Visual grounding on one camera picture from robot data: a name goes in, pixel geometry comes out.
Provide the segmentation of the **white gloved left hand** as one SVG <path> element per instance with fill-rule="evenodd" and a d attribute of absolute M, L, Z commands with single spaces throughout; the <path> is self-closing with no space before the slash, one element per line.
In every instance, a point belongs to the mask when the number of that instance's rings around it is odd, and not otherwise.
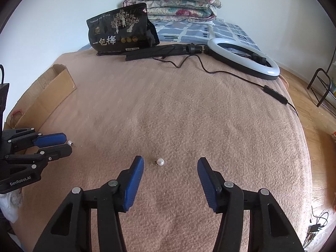
<path fill-rule="evenodd" d="M 23 204 L 22 189 L 20 188 L 6 194 L 1 194 L 0 204 L 4 217 L 11 223 L 15 223 L 19 217 L 19 208 Z"/>

